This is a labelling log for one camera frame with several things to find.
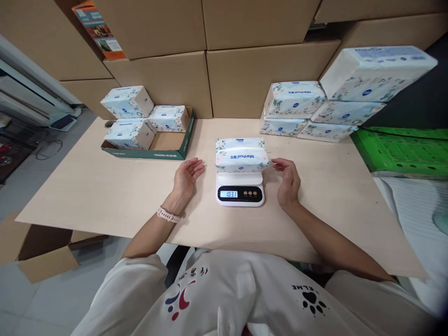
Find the person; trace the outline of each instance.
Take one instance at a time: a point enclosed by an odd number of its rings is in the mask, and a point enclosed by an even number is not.
[[[282,173],[281,208],[338,270],[325,288],[278,256],[198,249],[167,289],[155,253],[174,224],[154,214],[72,335],[415,335],[435,322],[373,258],[300,203],[292,161],[272,162]],[[180,215],[204,171],[198,158],[183,162],[161,208]]]

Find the wooden table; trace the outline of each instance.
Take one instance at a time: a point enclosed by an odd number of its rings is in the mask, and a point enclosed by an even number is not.
[[[18,216],[20,222],[133,237],[173,187],[179,161],[121,159],[100,149],[107,132],[97,118]],[[272,253],[317,262],[318,256],[281,210],[281,173],[263,173],[266,202],[259,208],[223,207],[215,200],[215,138],[260,137],[270,158],[293,160],[301,202],[375,258],[389,273],[425,272],[350,138],[339,143],[259,134],[256,119],[199,119],[188,158],[206,172],[168,243]]]

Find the white scale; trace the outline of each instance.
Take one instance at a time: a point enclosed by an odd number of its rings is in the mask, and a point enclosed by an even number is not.
[[[216,200],[223,206],[259,207],[265,202],[262,173],[216,173]]]

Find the floor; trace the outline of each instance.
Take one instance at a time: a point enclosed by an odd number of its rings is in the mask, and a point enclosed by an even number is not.
[[[9,212],[24,208],[95,117],[85,110],[69,132],[51,135],[63,141],[62,149],[54,157],[38,161],[32,155],[9,177],[0,190],[0,220]],[[0,334],[70,335],[129,241],[110,237],[102,245],[76,251],[80,268],[34,285],[28,282],[17,263],[0,265]],[[166,264],[175,248],[175,245],[164,244],[157,252],[162,262]]]

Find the wrist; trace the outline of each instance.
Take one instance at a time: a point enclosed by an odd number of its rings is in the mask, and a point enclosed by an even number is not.
[[[284,212],[291,215],[294,211],[303,207],[298,200],[289,202],[288,204],[280,205]]]
[[[187,205],[187,202],[188,198],[184,195],[172,191],[165,199],[161,207],[169,213],[179,216],[182,209]]]

